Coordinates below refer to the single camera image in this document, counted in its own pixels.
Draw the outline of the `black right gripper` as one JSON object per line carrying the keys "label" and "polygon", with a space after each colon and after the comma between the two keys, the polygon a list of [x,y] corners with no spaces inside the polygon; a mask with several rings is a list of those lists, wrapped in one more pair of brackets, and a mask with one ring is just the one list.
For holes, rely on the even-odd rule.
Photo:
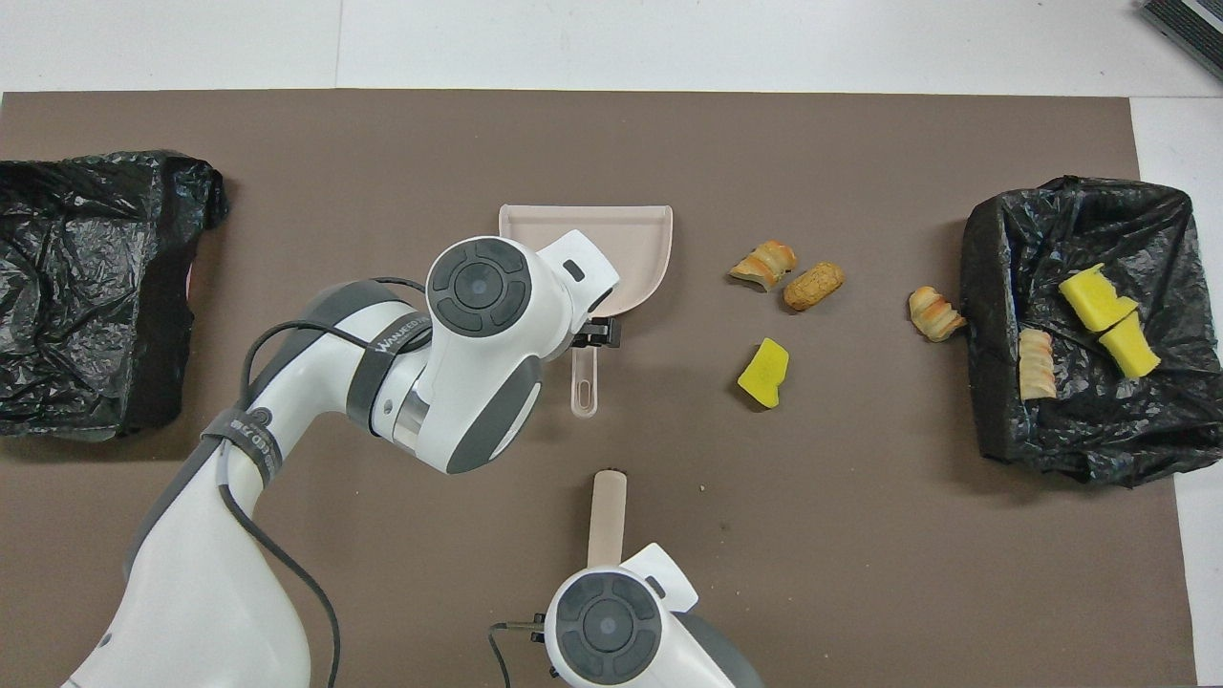
{"label": "black right gripper", "polygon": [[547,675],[559,677],[559,668],[563,666],[563,655],[560,655],[560,645],[554,623],[547,620],[545,613],[534,613],[528,632],[531,640],[545,649]]}

